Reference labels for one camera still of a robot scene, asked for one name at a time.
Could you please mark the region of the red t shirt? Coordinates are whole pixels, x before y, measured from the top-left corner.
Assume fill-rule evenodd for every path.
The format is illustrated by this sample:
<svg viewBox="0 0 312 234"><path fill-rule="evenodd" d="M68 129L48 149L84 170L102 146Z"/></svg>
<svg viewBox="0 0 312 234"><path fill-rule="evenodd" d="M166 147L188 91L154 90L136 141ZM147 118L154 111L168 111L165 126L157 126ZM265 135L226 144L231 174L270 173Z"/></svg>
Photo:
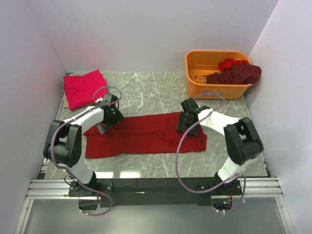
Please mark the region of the red t shirt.
<svg viewBox="0 0 312 234"><path fill-rule="evenodd" d="M97 126L85 132L87 159L118 156L120 154L164 154L202 152L207 136L200 129L196 136L186 136L176 130L180 113L125 117L117 125L100 133Z"/></svg>

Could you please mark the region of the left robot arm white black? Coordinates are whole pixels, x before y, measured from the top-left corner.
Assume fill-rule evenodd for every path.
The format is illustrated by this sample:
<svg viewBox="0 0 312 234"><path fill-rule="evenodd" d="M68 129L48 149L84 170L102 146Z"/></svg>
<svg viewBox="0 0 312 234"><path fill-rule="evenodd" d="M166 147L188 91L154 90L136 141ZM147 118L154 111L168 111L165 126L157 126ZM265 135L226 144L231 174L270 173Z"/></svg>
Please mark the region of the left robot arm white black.
<svg viewBox="0 0 312 234"><path fill-rule="evenodd" d="M74 117L54 120L49 126L43 156L64 170L74 181L72 187L78 187L87 196L99 193L99 188L95 172L88 168L81 156L82 136L93 126L97 125L103 134L123 121L118 103L118 97L106 94Z"/></svg>

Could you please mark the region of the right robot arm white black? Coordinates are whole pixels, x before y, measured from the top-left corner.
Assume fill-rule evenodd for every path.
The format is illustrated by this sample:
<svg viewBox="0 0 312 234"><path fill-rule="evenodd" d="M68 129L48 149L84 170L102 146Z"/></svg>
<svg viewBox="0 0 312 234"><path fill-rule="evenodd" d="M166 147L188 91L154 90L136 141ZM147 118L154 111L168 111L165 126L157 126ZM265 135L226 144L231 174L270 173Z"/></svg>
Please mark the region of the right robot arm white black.
<svg viewBox="0 0 312 234"><path fill-rule="evenodd" d="M177 130L183 135L178 144L175 157L175 173L180 185L193 194L205 194L216 191L224 195L231 189L231 182L244 177L244 167L264 150L260 136L248 117L235 118L216 111L208 106L198 106L194 98L181 102L183 112L180 113ZM199 126L210 128L225 137L228 158L215 174L214 186L206 190L196 191L187 187L178 172L178 156L183 141L192 133L198 134Z"/></svg>

